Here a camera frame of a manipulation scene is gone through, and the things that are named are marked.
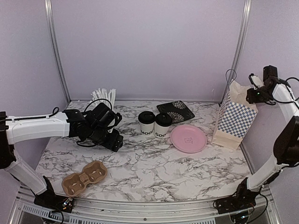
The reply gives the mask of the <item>checkered paper bag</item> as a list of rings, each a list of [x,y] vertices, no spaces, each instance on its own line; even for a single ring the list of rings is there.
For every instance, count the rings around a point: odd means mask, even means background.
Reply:
[[[220,105],[212,143],[236,150],[252,126],[258,109],[256,104],[246,100],[250,87],[237,83],[236,71],[231,71],[234,76],[227,79],[228,88]]]

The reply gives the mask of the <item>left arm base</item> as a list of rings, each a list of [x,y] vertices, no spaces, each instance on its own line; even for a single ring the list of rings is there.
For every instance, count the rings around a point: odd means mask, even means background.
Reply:
[[[46,182],[46,191],[39,195],[34,193],[34,204],[57,211],[71,213],[73,210],[74,200],[68,196],[55,194],[49,179],[45,176],[43,176],[43,178]]]

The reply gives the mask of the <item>brown cardboard cup carrier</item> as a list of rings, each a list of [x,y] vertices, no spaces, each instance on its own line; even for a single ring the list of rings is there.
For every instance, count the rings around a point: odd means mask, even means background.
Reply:
[[[97,184],[108,174],[107,168],[100,161],[88,163],[80,173],[73,173],[62,181],[62,188],[66,195],[76,197],[85,191],[88,184]]]

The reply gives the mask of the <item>pink plate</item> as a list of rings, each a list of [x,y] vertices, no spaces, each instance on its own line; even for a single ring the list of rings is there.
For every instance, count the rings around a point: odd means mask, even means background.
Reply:
[[[200,152],[207,144],[204,132],[193,125],[179,125],[170,133],[173,146],[183,153]]]

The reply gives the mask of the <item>white paper cup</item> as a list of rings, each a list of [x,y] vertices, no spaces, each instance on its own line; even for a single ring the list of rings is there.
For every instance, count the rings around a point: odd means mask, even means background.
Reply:
[[[157,138],[164,138],[168,133],[169,126],[160,126],[159,124],[155,124],[154,127],[154,136]]]
[[[140,130],[142,135],[149,137],[153,134],[154,132],[154,122],[150,124],[144,124],[140,122]]]

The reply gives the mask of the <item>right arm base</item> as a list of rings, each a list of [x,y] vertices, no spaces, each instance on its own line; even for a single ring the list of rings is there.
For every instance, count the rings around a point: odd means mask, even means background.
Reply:
[[[220,198],[213,202],[213,207],[217,209],[219,214],[254,208],[255,206],[255,199],[247,198],[245,196],[237,197],[236,195]]]

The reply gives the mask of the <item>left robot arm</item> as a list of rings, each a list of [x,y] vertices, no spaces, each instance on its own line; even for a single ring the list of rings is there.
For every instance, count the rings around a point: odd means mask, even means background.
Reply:
[[[77,109],[59,111],[37,117],[7,116],[0,113],[0,168],[29,187],[36,197],[48,207],[59,204],[51,183],[37,173],[15,151],[14,145],[26,140],[50,137],[78,137],[78,143],[89,140],[94,145],[117,152],[123,145],[123,136],[115,130],[122,120],[104,103],[93,110],[80,112]]]

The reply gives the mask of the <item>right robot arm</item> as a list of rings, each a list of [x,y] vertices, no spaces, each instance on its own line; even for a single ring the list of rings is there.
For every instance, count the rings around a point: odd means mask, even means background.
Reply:
[[[254,200],[262,186],[274,181],[282,169],[299,164],[299,98],[294,96],[288,83],[289,78],[280,79],[277,67],[269,65],[263,68],[262,86],[256,84],[254,74],[249,75],[249,80],[254,88],[247,90],[247,102],[277,103],[287,124],[277,137],[268,161],[239,185],[231,202],[236,209],[243,208],[250,199]]]

